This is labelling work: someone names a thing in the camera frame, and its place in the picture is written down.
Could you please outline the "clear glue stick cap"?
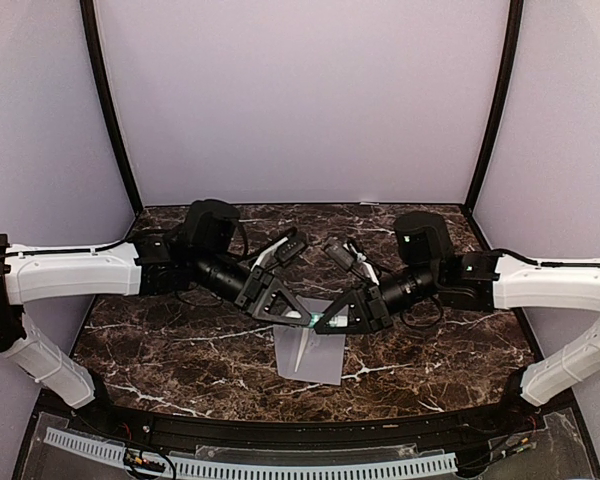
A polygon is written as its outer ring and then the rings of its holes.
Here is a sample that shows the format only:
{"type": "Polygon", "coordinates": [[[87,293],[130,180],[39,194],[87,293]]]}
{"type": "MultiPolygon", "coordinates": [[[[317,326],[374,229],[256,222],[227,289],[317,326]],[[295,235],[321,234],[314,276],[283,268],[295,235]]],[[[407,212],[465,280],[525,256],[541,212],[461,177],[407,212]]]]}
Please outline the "clear glue stick cap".
{"type": "Polygon", "coordinates": [[[285,314],[285,317],[287,317],[287,318],[294,318],[294,319],[300,319],[300,318],[302,318],[302,315],[301,315],[300,312],[292,310],[292,311],[287,312],[285,314]]]}

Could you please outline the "cream lined letter paper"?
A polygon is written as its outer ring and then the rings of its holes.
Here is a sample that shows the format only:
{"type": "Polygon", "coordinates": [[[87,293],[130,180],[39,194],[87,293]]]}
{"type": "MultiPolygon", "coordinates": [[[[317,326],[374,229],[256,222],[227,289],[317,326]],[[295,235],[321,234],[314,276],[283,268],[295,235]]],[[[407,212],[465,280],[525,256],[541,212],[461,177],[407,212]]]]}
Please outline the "cream lined letter paper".
{"type": "Polygon", "coordinates": [[[298,351],[296,354],[295,364],[294,364],[294,372],[297,372],[300,368],[302,358],[306,351],[306,347],[310,338],[311,330],[308,328],[303,328],[300,334],[300,340],[298,345],[298,351]]]}

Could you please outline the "grey paper envelope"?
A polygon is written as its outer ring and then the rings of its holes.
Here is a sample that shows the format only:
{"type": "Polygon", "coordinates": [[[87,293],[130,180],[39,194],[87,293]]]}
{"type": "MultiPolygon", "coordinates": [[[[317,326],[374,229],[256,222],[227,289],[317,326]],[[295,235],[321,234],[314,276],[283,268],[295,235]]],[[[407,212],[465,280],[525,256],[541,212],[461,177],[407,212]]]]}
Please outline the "grey paper envelope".
{"type": "Polygon", "coordinates": [[[294,372],[302,329],[283,325],[273,327],[277,374],[289,380],[340,385],[346,335],[320,335],[313,328],[308,328],[311,333],[306,351],[299,370],[294,372]]]}

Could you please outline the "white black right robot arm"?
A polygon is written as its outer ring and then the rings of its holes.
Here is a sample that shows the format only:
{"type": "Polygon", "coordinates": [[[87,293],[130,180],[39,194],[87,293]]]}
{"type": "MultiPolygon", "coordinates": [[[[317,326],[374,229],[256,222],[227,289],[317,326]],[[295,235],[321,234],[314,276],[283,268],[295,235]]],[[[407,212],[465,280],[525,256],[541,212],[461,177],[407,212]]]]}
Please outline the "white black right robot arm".
{"type": "MultiPolygon", "coordinates": [[[[315,323],[318,334],[368,334],[421,301],[469,311],[546,307],[600,313],[599,259],[532,259],[506,249],[457,255],[444,218],[414,211],[393,224],[400,272],[370,277],[343,293],[315,323]]],[[[510,375],[490,424],[514,432],[532,412],[600,371],[600,318],[548,358],[510,375]]]]}

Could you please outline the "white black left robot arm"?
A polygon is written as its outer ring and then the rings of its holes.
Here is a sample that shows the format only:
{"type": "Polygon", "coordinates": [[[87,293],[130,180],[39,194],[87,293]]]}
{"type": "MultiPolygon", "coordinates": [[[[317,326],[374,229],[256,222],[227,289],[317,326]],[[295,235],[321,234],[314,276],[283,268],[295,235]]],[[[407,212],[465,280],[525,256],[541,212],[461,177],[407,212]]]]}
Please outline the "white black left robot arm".
{"type": "Polygon", "coordinates": [[[311,314],[274,269],[306,247],[287,230],[245,267],[247,250],[229,251],[242,233],[239,210],[226,202],[193,202],[185,220],[167,231],[143,231],[106,245],[27,247],[0,234],[0,355],[81,413],[100,436],[121,427],[103,381],[71,360],[25,314],[31,301],[83,295],[155,296],[201,286],[262,322],[307,327],[311,314]]]}

